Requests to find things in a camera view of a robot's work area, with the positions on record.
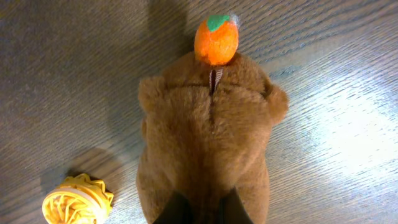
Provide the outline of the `yellow plastic cage ball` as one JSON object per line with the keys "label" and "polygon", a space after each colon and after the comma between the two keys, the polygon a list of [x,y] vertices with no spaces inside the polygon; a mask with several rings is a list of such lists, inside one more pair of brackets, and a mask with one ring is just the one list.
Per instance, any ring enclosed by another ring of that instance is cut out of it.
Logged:
{"label": "yellow plastic cage ball", "polygon": [[49,224],[104,224],[113,198],[103,180],[88,174],[69,176],[46,195],[42,213]]}

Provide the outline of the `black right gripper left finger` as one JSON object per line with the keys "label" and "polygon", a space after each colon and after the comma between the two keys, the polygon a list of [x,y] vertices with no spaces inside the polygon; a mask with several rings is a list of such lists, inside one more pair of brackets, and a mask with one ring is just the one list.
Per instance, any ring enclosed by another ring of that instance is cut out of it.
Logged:
{"label": "black right gripper left finger", "polygon": [[174,192],[153,224],[192,224],[193,213],[189,201]]}

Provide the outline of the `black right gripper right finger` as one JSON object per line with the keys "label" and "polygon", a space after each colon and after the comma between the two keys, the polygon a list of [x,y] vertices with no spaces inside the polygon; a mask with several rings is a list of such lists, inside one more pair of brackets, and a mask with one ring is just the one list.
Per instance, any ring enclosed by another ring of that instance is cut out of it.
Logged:
{"label": "black right gripper right finger", "polygon": [[236,188],[233,188],[220,200],[219,224],[253,224],[244,209]]}

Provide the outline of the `brown plush toy with orange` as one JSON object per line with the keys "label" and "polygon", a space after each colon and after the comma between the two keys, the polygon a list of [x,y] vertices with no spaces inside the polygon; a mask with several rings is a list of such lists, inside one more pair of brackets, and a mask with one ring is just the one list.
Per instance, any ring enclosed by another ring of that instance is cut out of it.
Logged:
{"label": "brown plush toy with orange", "polygon": [[220,200],[233,188],[253,223],[267,220],[266,147],[289,98],[238,53],[238,40],[235,16],[209,16],[193,52],[140,82],[145,148],[136,186],[148,223],[174,192],[189,201],[193,223],[219,223]]}

